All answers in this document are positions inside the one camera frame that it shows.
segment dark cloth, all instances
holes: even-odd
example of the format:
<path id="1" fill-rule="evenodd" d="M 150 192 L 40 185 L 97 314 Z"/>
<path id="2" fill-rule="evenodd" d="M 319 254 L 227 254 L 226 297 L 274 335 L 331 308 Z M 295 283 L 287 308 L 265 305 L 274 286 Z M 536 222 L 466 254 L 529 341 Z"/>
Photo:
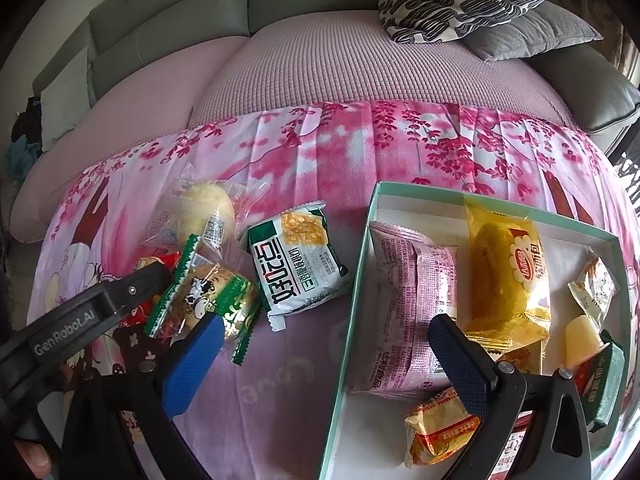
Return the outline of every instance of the dark cloth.
<path id="1" fill-rule="evenodd" d="M 40 100 L 35 97 L 29 97 L 26 110 L 18 115 L 15 120 L 14 127 L 11 130 L 11 141 L 15 142 L 24 135 L 27 137 L 27 144 L 42 143 L 41 117 Z"/>

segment green snack package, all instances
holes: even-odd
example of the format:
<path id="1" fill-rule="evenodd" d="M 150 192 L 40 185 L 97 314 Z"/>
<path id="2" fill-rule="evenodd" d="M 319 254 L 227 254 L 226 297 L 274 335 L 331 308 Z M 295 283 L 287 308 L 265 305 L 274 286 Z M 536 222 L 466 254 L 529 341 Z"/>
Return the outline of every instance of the green snack package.
<path id="1" fill-rule="evenodd" d="M 225 325 L 223 352 L 242 364 L 260 308 L 258 287 L 222 264 L 196 253 L 200 237 L 191 235 L 174 283 L 156 306 L 146 328 L 153 337 L 171 337 L 191 330 L 207 312 L 218 314 Z"/>
<path id="2" fill-rule="evenodd" d="M 603 330 L 600 337 L 603 342 L 609 344 L 585 363 L 582 371 L 585 374 L 583 381 L 586 381 L 586 387 L 581 392 L 582 409 L 591 433 L 609 423 L 625 368 L 625 355 L 609 332 Z"/>
<path id="3" fill-rule="evenodd" d="M 198 241 L 198 236 L 191 235 L 188 238 L 187 243 L 184 245 L 182 254 L 180 255 L 180 260 L 178 260 L 178 264 L 175 266 L 174 282 L 160 297 L 160 300 L 158 300 L 158 303 L 156 303 L 156 307 L 153 309 L 151 315 L 149 316 L 149 319 L 146 322 L 145 334 L 147 334 L 149 337 L 170 337 L 172 335 L 177 335 L 177 333 L 180 332 L 178 330 L 176 333 L 170 335 L 161 335 L 159 333 L 160 328 L 164 323 L 164 319 L 169 312 L 171 302 L 178 292 L 178 288 L 189 272 L 189 268 L 191 267 L 193 259 L 196 255 L 196 247 L 198 246 Z"/>
<path id="4" fill-rule="evenodd" d="M 351 275 L 329 241 L 324 206 L 301 205 L 248 231 L 262 304 L 274 332 L 286 328 L 284 316 L 351 290 Z"/>

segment snack box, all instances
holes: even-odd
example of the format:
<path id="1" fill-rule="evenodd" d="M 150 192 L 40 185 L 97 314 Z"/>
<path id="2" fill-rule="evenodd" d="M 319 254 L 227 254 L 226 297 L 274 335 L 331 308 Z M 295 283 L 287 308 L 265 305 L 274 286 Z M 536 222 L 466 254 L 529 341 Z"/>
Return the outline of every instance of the snack box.
<path id="1" fill-rule="evenodd" d="M 457 454 L 430 466 L 406 468 L 404 418 L 415 400 L 389 400 L 366 393 L 351 393 L 350 375 L 362 356 L 359 341 L 373 338 L 373 309 L 377 301 L 376 263 L 368 225 L 372 220 L 409 227 L 440 245 L 457 245 L 458 312 L 466 309 L 469 294 L 468 229 L 462 192 L 416 184 L 380 182 L 376 185 L 367 215 L 360 259 L 355 276 L 344 355 L 338 376 L 331 425 L 322 457 L 320 480 L 437 480 L 453 464 Z M 612 300 L 604 323 L 625 354 L 623 378 L 628 375 L 630 351 L 629 293 L 618 238 L 583 222 L 525 205 L 474 195 L 487 209 L 529 217 L 542 238 L 548 267 L 552 302 L 552 325 L 545 349 L 543 373 L 551 375 L 564 360 L 564 327 L 582 312 L 567 283 L 575 279 L 587 260 L 587 247 L 611 270 L 620 291 Z M 626 380 L 622 381 L 609 425 L 590 434 L 592 461 L 611 444 L 618 426 Z"/>

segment gray pillow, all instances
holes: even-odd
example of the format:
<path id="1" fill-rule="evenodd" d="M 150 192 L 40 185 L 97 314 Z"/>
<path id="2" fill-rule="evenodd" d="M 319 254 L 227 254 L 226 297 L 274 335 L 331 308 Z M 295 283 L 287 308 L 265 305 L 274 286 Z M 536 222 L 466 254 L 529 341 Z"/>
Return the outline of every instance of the gray pillow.
<path id="1" fill-rule="evenodd" d="M 78 126 L 89 111 L 86 56 L 84 47 L 40 93 L 43 152 Z"/>
<path id="2" fill-rule="evenodd" d="M 600 33 L 583 19 L 551 2 L 543 2 L 509 23 L 478 28 L 462 41 L 480 59 L 500 61 L 601 39 Z"/>

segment sofa cushion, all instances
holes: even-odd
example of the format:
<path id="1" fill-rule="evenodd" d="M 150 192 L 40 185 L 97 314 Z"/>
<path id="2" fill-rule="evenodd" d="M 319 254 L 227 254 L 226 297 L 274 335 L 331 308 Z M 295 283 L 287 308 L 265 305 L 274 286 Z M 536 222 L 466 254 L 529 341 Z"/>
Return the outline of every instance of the sofa cushion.
<path id="1" fill-rule="evenodd" d="M 65 43 L 62 44 L 55 56 L 46 64 L 36 79 L 33 80 L 33 95 L 39 96 L 58 76 L 62 69 L 85 47 L 87 62 L 91 63 L 97 56 L 97 51 L 88 20 L 82 21 L 82 23 L 76 27 L 76 30 L 71 33 L 71 36 L 66 38 Z M 89 93 L 90 95 L 93 94 L 94 89 L 90 88 Z"/>
<path id="2" fill-rule="evenodd" d="M 495 27 L 480 27 L 462 38 L 483 61 L 522 59 L 588 41 L 600 33 L 582 18 L 551 2 Z"/>
<path id="3" fill-rule="evenodd" d="M 73 130 L 89 111 L 86 47 L 69 61 L 40 94 L 42 151 Z"/>
<path id="4" fill-rule="evenodd" d="M 248 36 L 245 2 L 181 0 L 158 12 L 94 60 L 96 97 L 99 99 L 126 76 L 172 52 L 215 38 Z"/>

